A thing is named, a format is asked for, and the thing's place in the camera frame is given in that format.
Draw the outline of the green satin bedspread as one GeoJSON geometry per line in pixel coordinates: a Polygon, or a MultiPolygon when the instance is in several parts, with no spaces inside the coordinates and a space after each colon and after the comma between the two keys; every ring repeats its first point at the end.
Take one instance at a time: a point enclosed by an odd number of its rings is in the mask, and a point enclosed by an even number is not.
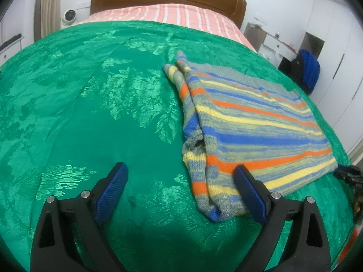
{"type": "Polygon", "coordinates": [[[1,66],[1,251],[28,270],[47,197],[91,189],[119,161],[125,191],[102,232],[129,271],[233,271],[261,227],[202,214],[182,160],[183,114],[162,67],[195,63],[297,86],[238,42],[156,22],[85,23],[1,66]]]}

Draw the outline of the small white fan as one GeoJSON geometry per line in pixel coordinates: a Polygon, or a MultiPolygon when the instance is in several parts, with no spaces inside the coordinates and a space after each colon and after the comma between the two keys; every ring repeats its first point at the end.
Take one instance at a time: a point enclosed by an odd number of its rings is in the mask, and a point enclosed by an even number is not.
{"type": "Polygon", "coordinates": [[[76,11],[68,9],[61,17],[61,29],[70,27],[76,21],[76,11]]]}

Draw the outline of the blue garment on chair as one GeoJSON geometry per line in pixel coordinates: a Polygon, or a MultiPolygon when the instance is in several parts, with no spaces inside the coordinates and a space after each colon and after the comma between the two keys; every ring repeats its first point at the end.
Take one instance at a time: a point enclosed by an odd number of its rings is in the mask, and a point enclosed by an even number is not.
{"type": "Polygon", "coordinates": [[[300,82],[302,89],[310,95],[319,79],[321,67],[316,57],[308,50],[300,50],[298,57],[303,64],[303,73],[300,82]]]}

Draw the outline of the pink striped bed sheet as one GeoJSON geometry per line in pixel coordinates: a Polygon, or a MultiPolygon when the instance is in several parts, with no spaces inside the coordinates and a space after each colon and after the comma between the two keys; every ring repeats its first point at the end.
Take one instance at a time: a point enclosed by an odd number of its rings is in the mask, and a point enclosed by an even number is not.
{"type": "Polygon", "coordinates": [[[92,14],[83,23],[111,21],[149,21],[196,29],[239,42],[255,49],[239,28],[222,14],[185,4],[157,4],[103,10],[92,14]]]}

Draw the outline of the striped knit sweater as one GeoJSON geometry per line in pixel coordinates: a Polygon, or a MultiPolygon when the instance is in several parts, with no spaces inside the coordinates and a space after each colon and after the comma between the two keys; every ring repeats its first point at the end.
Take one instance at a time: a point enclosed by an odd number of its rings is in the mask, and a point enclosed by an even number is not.
{"type": "Polygon", "coordinates": [[[266,188],[290,194],[336,169],[332,146],[296,92],[177,53],[163,70],[183,106],[181,154],[199,210],[214,222],[245,214],[238,165],[266,188]]]}

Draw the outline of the white wardrobe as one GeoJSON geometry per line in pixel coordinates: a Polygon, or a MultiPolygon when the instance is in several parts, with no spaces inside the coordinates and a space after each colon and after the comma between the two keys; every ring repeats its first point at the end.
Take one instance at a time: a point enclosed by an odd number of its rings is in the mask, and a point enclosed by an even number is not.
{"type": "Polygon", "coordinates": [[[310,95],[345,151],[362,137],[358,107],[362,88],[362,27],[350,8],[332,0],[315,0],[307,33],[323,40],[317,58],[321,71],[310,95]]]}

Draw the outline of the beige curtain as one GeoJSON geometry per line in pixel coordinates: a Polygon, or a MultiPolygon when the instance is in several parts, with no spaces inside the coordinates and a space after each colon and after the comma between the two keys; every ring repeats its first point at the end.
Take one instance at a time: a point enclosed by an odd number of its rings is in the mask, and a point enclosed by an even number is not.
{"type": "Polygon", "coordinates": [[[36,0],[34,6],[34,41],[60,30],[61,0],[36,0]]]}

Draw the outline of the white desk with drawer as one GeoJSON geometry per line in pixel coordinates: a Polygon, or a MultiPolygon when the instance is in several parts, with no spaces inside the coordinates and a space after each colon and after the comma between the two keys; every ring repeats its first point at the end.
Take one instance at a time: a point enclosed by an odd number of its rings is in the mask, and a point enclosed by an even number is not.
{"type": "Polygon", "coordinates": [[[285,43],[264,31],[259,25],[248,23],[244,36],[256,52],[276,68],[282,60],[292,61],[297,57],[295,51],[290,50],[285,43]]]}

